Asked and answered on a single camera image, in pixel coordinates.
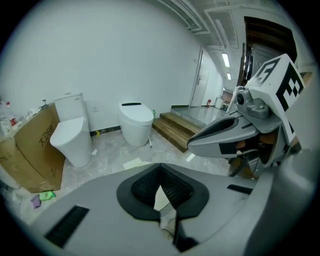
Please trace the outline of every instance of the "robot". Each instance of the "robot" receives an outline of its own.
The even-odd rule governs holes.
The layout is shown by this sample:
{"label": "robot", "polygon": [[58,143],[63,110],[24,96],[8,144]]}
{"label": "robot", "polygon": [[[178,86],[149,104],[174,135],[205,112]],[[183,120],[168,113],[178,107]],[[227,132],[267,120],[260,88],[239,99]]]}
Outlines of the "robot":
{"label": "robot", "polygon": [[[154,163],[91,180],[44,211],[25,234],[50,255],[245,255],[267,253],[313,199],[318,150],[287,155],[295,137],[285,112],[304,89],[287,55],[264,63],[236,95],[237,110],[190,138],[198,156],[243,155],[259,179],[242,179]],[[268,159],[236,142],[275,132]],[[280,166],[272,166],[281,161]],[[169,204],[154,209],[159,187]],[[160,230],[175,209],[173,242]]]}

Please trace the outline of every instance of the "wooden platform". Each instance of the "wooden platform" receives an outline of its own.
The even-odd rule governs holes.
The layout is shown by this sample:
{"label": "wooden platform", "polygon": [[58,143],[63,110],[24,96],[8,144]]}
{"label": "wooden platform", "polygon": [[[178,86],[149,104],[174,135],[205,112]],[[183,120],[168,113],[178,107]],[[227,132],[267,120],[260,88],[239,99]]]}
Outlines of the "wooden platform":
{"label": "wooden platform", "polygon": [[188,140],[201,129],[172,113],[161,113],[152,127],[181,152],[188,150]]}

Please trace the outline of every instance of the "marble floor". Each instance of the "marble floor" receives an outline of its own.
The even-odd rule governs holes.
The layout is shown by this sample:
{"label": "marble floor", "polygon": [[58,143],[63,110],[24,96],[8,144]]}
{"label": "marble floor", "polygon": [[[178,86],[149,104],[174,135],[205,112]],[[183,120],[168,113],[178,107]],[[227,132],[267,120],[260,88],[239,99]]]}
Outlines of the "marble floor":
{"label": "marble floor", "polygon": [[30,199],[35,194],[24,188],[13,189],[6,197],[7,208],[27,224],[31,224],[45,209],[75,190],[82,184],[105,175],[124,171],[124,163],[140,158],[143,162],[170,163],[199,172],[228,175],[229,164],[221,158],[194,156],[189,151],[182,153],[155,130],[151,130],[152,149],[149,143],[143,147],[130,146],[121,131],[113,131],[92,137],[92,150],[97,149],[90,163],[83,168],[75,168],[66,159],[63,167],[61,189],[56,197],[43,201],[41,207],[33,209]]}
{"label": "marble floor", "polygon": [[215,108],[213,106],[181,107],[171,109],[171,111],[174,114],[178,114],[179,116],[186,118],[188,121],[193,122],[200,127],[210,124],[216,118],[221,117],[226,113],[224,110]]}

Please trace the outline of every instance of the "green object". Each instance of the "green object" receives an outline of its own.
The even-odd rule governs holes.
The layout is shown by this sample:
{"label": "green object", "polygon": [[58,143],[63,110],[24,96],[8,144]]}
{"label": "green object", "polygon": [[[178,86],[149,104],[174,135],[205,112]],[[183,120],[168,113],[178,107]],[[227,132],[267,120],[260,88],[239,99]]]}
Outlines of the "green object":
{"label": "green object", "polygon": [[47,201],[47,200],[50,200],[51,198],[55,198],[55,197],[56,197],[56,195],[52,191],[41,192],[39,194],[40,201]]}

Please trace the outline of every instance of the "toilet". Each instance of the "toilet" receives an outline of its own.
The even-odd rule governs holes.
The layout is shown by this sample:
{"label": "toilet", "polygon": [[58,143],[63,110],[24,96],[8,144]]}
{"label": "toilet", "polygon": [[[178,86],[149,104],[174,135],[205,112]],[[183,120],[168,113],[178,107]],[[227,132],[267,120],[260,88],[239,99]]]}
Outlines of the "toilet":
{"label": "toilet", "polygon": [[91,160],[91,137],[89,122],[82,93],[66,93],[54,100],[60,119],[50,143],[77,168]]}
{"label": "toilet", "polygon": [[122,135],[133,147],[142,147],[147,143],[153,120],[152,111],[140,102],[119,104]]}

